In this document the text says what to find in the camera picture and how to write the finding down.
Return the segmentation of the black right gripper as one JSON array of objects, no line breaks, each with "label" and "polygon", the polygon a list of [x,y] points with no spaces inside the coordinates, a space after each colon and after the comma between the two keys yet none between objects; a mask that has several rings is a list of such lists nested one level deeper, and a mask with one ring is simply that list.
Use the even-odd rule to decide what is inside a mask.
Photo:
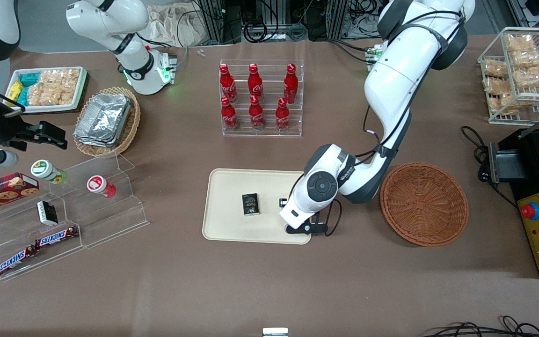
[{"label": "black right gripper", "polygon": [[30,128],[33,126],[22,120],[21,117],[4,117],[7,110],[0,110],[0,146],[12,147],[25,151],[24,143],[48,144],[62,150],[68,148],[66,131],[47,121],[39,122],[39,135]]}]

